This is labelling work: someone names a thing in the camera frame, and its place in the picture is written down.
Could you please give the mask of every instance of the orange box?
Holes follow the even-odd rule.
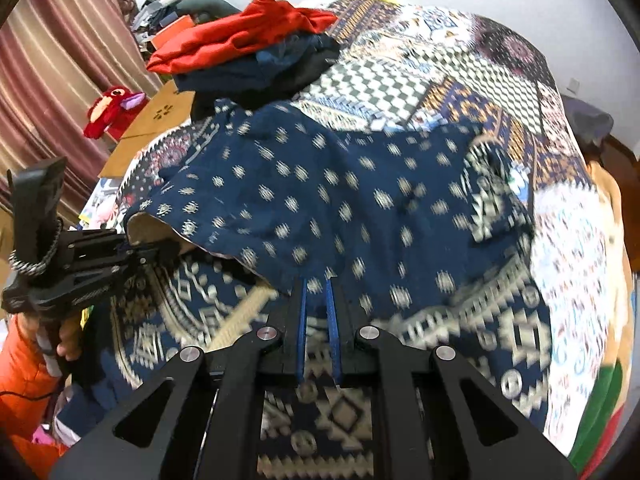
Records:
[[[188,28],[191,28],[194,26],[195,26],[195,23],[193,23],[191,16],[189,16],[188,14],[185,14],[184,16],[181,16],[180,18],[175,20],[173,23],[167,25],[164,29],[158,32],[154,36],[154,38],[151,40],[151,44],[157,50],[158,48],[163,46],[167,41],[169,41],[171,38],[180,34],[183,30],[187,30]]]

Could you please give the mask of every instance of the triangular cutout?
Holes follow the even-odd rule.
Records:
[[[173,380],[164,380],[151,395],[116,425],[113,434],[134,446],[149,447],[173,389]]]
[[[460,389],[483,446],[493,446],[518,434],[518,427],[471,379],[462,379]]]

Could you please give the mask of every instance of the pile of clothes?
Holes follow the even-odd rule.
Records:
[[[192,120],[213,115],[217,98],[255,110],[292,98],[336,62],[339,44],[323,34],[336,19],[285,0],[253,0],[243,12],[177,34],[147,68],[196,92]]]

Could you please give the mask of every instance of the metal screw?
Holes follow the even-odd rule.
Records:
[[[258,332],[256,332],[255,335],[263,341],[268,341],[269,339],[276,337],[278,335],[278,331],[274,329],[273,326],[263,326],[258,329]]]
[[[198,357],[200,357],[200,349],[195,346],[187,346],[187,348],[180,350],[180,359],[185,363],[195,361]]]
[[[375,339],[380,335],[380,330],[374,326],[363,326],[360,329],[360,337],[363,339]]]
[[[456,351],[450,346],[439,346],[436,355],[443,361],[451,361],[456,356]]]

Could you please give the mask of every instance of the stuffed animal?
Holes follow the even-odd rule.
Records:
[[[84,128],[84,136],[99,139],[108,133],[113,139],[120,140],[148,102],[144,92],[132,92],[124,86],[109,88],[89,108],[86,114],[89,123]]]

